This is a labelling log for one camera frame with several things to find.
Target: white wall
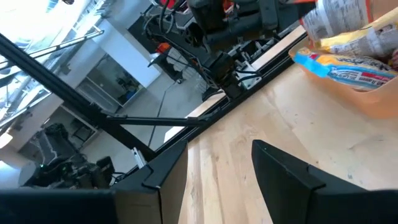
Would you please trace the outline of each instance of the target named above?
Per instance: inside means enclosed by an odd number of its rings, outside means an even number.
[[[117,0],[111,18],[128,29],[149,6],[149,0]]]
[[[62,80],[75,88],[104,56],[104,50],[94,41],[87,40],[70,60],[71,71],[68,75],[62,76]],[[32,117],[24,121],[23,128],[10,133],[14,137],[10,145],[19,150],[62,103],[59,97],[52,94],[36,105],[31,111]]]
[[[105,33],[94,38],[94,41],[142,86],[148,87],[160,75],[160,72],[154,67],[147,67],[148,59],[137,50],[130,39],[125,38],[126,35],[131,36],[131,34],[127,34],[125,29],[119,28],[119,24],[114,23],[105,19],[98,26],[105,30]]]

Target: plastic wrapper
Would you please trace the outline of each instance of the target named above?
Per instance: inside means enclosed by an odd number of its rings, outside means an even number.
[[[360,30],[322,39],[315,47],[333,54],[389,57],[398,48],[398,8]]]
[[[314,41],[358,30],[373,21],[371,0],[319,0],[317,8],[301,18]]]
[[[330,78],[358,91],[377,89],[398,75],[390,66],[371,57],[323,54],[306,47],[293,60],[321,78]]]

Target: wooden plank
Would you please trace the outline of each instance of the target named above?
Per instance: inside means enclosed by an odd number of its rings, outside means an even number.
[[[275,57],[281,50],[283,50],[286,47],[286,45],[289,45],[292,41],[294,41],[295,39],[300,37],[304,32],[305,32],[305,30],[302,26],[293,30],[286,38],[282,39],[279,43],[277,43],[275,46],[273,46],[273,48],[268,50],[265,54],[263,54],[256,61],[254,61],[252,63],[252,66],[255,69],[261,68],[262,65],[267,63],[273,57]],[[210,97],[205,102],[203,102],[200,106],[198,106],[195,110],[193,110],[188,116],[197,117],[197,116],[201,115],[203,112],[205,112],[208,108],[210,108],[215,103],[217,103],[224,96],[225,96],[225,94],[221,93],[221,94]],[[166,132],[164,141],[167,142],[170,138],[175,136],[182,129],[183,129],[183,127],[172,127],[170,130],[168,130]]]
[[[302,32],[299,27],[280,43]],[[283,47],[275,49],[256,68]],[[252,168],[253,139],[366,189],[396,189],[397,136],[398,118],[366,117],[293,65],[189,143],[179,223],[272,223]]]

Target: black panel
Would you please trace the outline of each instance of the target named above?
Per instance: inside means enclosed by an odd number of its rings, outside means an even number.
[[[2,190],[0,223],[117,223],[113,193],[102,190]]]
[[[274,224],[398,223],[398,191],[367,191],[261,140],[252,160]]]
[[[112,190],[118,191],[116,204],[120,223],[131,223],[131,220],[145,224],[178,223],[187,166],[187,142],[180,141],[112,186]]]

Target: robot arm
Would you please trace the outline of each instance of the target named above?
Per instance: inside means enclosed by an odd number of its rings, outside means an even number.
[[[227,51],[248,40],[270,39],[315,8],[314,0],[187,0],[173,1],[170,10],[154,7],[147,17],[162,19],[162,27],[182,34],[193,47]],[[160,5],[170,1],[157,1]]]
[[[209,52],[247,40],[269,39],[315,8],[312,0],[234,0],[233,11],[225,13],[223,0],[187,2]]]

